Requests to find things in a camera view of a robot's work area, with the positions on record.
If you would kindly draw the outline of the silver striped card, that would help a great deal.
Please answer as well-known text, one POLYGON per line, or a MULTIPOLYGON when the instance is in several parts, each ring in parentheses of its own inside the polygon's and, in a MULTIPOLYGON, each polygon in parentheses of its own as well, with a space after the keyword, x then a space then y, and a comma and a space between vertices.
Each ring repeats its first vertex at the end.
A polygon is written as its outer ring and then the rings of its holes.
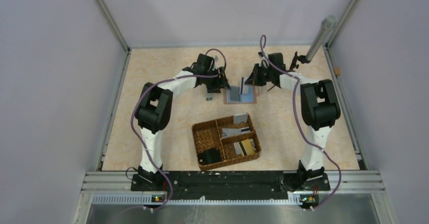
POLYGON ((241 95, 240 88, 238 86, 232 86, 229 90, 229 102, 231 103, 240 103, 241 95))

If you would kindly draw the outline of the brown leather card holder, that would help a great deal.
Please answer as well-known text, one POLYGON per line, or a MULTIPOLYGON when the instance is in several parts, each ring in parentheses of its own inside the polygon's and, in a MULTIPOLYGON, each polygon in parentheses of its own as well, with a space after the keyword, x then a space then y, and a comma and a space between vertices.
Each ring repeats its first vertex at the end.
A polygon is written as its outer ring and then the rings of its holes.
POLYGON ((231 103, 229 102, 229 90, 224 90, 224 104, 256 104, 256 92, 253 86, 249 88, 249 93, 246 95, 241 95, 241 102, 240 103, 231 103))

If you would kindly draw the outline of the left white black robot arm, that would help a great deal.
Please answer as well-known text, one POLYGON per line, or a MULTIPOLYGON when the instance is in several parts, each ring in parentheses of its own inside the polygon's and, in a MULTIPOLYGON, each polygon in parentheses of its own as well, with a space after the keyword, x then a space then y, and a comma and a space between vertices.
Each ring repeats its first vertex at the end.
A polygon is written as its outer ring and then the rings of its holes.
POLYGON ((216 65, 215 58, 199 54, 191 66, 183 68, 172 78, 156 83, 146 83, 133 109, 130 125, 142 144, 142 158, 133 176, 137 185, 157 190, 163 183, 170 183, 162 171, 161 144, 163 130, 167 127, 174 98, 183 92, 205 85, 208 93, 230 89, 226 77, 227 65, 216 65))

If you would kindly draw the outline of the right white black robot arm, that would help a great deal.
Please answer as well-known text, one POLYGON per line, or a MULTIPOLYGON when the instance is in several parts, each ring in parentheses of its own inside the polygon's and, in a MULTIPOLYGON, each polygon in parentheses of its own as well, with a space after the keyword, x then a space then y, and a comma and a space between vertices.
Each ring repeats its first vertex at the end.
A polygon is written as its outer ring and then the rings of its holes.
POLYGON ((327 184, 324 156, 327 138, 340 117, 340 106, 330 79, 308 79, 293 70, 286 70, 281 53, 258 53, 256 63, 245 85, 264 86, 268 82, 292 91, 292 109, 297 117, 296 98, 300 98, 301 117, 307 130, 298 124, 306 148, 298 162, 296 173, 287 175, 284 186, 288 191, 309 190, 327 184))

